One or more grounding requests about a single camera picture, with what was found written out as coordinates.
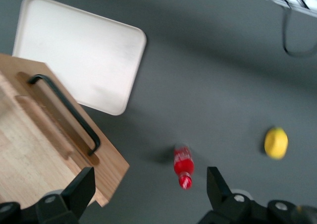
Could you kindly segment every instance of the metal handle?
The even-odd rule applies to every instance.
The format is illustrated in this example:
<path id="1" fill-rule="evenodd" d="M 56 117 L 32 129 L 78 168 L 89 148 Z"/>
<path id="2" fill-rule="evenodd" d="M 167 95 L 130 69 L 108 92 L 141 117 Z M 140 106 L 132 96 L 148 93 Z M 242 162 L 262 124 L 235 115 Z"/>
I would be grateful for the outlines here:
<path id="1" fill-rule="evenodd" d="M 35 84 L 39 79 L 43 79 L 45 83 L 52 89 L 60 101 L 65 105 L 65 107 L 70 111 L 70 113 L 76 118 L 83 129 L 88 133 L 91 139 L 95 143 L 95 147 L 91 150 L 88 155 L 91 156 L 100 146 L 100 139 L 95 131 L 90 127 L 90 125 L 85 121 L 81 114 L 76 110 L 76 108 L 71 104 L 67 97 L 59 90 L 59 88 L 54 84 L 54 82 L 46 75 L 36 74 L 32 76 L 27 82 L 29 84 Z"/>

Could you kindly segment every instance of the gray table surface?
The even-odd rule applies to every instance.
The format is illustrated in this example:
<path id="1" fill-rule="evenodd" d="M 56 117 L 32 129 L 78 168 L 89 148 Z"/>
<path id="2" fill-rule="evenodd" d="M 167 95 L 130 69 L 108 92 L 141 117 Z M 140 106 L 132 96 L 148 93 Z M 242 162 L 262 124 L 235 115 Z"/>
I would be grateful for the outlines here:
<path id="1" fill-rule="evenodd" d="M 0 52 L 11 54 L 22 0 L 0 0 Z M 316 206 L 317 57 L 281 46 L 282 8 L 265 0 L 56 0 L 141 28 L 148 43 L 124 114 L 85 108 L 130 164 L 111 202 L 82 223 L 197 223 L 211 209 L 207 166 L 262 205 Z M 288 43 L 308 49 L 317 19 L 294 12 Z M 289 149 L 263 153 L 273 126 Z M 191 146 L 193 187 L 172 168 L 176 142 Z"/>

